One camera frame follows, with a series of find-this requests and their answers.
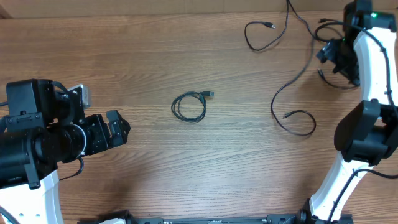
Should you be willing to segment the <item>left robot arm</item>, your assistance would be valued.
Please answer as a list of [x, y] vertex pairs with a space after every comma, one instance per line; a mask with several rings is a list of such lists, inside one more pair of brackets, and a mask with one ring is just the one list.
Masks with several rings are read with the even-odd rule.
[[1, 118], [1, 216], [6, 223], [62, 223], [58, 164], [82, 161], [127, 143], [117, 110], [85, 115], [90, 91], [46, 79], [6, 86]]

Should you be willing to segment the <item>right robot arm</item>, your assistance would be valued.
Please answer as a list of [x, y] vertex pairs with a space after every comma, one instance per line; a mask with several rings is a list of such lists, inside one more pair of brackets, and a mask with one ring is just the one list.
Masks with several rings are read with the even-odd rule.
[[317, 53], [361, 89], [361, 101], [337, 125], [333, 165], [315, 194], [286, 223], [352, 223], [342, 209], [360, 180], [397, 149], [397, 26], [391, 13], [376, 12], [371, 1], [353, 1], [343, 20], [320, 19], [319, 28], [341, 25], [344, 36]]

